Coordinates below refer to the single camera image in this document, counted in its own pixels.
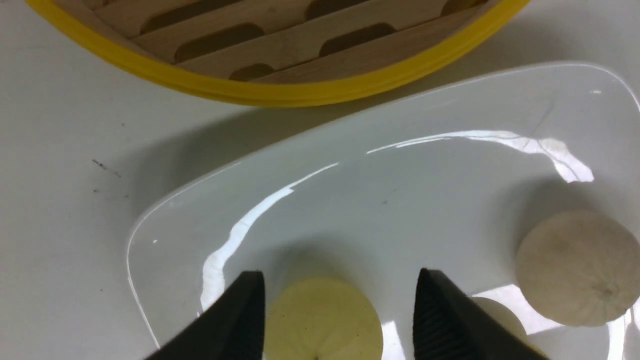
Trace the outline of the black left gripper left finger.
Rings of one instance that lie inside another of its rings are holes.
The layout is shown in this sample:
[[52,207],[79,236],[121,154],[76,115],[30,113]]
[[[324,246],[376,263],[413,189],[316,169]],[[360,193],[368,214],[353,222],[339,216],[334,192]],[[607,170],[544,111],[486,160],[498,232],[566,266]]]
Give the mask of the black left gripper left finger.
[[262,360],[266,287],[260,271],[243,271],[213,305],[149,360]]

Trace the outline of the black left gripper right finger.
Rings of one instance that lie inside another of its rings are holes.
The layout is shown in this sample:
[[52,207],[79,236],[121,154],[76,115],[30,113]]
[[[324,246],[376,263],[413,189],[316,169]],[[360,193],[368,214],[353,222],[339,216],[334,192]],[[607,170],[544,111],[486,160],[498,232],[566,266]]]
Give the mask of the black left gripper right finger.
[[414,295],[416,360],[546,360],[438,269],[422,268]]

